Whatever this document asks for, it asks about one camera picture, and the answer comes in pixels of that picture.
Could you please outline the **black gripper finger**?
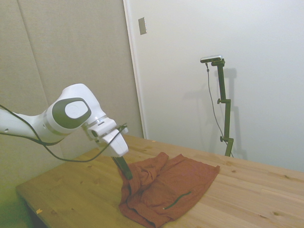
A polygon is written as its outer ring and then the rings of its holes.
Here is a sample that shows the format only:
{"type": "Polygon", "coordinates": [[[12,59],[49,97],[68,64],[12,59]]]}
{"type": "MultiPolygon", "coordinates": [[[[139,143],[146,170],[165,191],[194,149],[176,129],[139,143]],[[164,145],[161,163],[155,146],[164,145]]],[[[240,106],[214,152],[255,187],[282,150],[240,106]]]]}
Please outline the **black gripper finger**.
{"type": "Polygon", "coordinates": [[[122,157],[113,157],[112,160],[114,161],[114,163],[116,164],[118,170],[124,174],[124,170],[123,170],[123,163],[122,163],[122,157]]]}
{"type": "Polygon", "coordinates": [[[122,157],[122,163],[123,163],[124,176],[126,177],[127,180],[131,180],[133,178],[132,172],[123,157],[122,157]]]}

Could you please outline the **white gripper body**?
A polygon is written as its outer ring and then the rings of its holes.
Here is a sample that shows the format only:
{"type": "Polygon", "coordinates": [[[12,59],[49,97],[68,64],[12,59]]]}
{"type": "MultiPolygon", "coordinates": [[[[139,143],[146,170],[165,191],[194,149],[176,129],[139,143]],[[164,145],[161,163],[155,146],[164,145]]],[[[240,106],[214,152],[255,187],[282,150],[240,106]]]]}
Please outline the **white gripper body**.
{"type": "Polygon", "coordinates": [[[117,129],[113,130],[102,139],[108,144],[108,147],[102,152],[102,155],[108,157],[122,157],[128,152],[126,141],[117,129]]]}

